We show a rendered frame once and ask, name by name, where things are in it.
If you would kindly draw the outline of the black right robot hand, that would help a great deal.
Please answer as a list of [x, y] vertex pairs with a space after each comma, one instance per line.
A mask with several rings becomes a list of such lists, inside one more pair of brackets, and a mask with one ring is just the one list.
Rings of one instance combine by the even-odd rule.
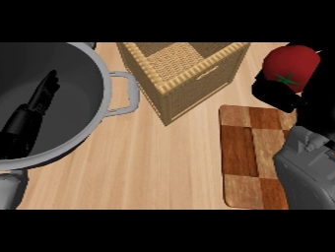
[[296, 111], [296, 126], [329, 139], [326, 146], [335, 151], [335, 46], [329, 42], [290, 42], [304, 45], [320, 55], [320, 63], [301, 93], [261, 71], [252, 85], [252, 95], [286, 113]]

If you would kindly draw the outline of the red tomato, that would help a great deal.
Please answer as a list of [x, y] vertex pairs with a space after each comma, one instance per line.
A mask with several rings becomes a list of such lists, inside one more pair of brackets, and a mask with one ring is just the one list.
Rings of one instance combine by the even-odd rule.
[[298, 94], [320, 63], [320, 55], [304, 45], [281, 46], [264, 59], [262, 71], [268, 81], [284, 84]]

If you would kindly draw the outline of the checkered wooden cutting board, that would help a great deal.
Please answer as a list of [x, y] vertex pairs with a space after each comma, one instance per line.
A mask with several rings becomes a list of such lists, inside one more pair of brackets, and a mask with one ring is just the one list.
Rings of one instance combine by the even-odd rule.
[[224, 105], [218, 110], [224, 202], [233, 208], [287, 210], [274, 155], [295, 115], [273, 108]]

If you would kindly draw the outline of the square wicker basket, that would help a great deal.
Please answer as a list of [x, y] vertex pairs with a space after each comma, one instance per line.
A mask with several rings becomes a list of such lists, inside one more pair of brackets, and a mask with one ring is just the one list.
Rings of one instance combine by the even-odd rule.
[[233, 81], [249, 42], [119, 42], [126, 69], [164, 125]]

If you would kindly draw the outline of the grey metal pot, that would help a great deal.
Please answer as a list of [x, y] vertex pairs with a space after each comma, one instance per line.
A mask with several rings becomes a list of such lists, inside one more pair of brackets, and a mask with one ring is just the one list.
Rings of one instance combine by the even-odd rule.
[[135, 77], [108, 70], [92, 42], [0, 42], [0, 131], [50, 70], [59, 89], [33, 151], [27, 157], [0, 159], [0, 171], [40, 167], [64, 158], [102, 120], [138, 108]]

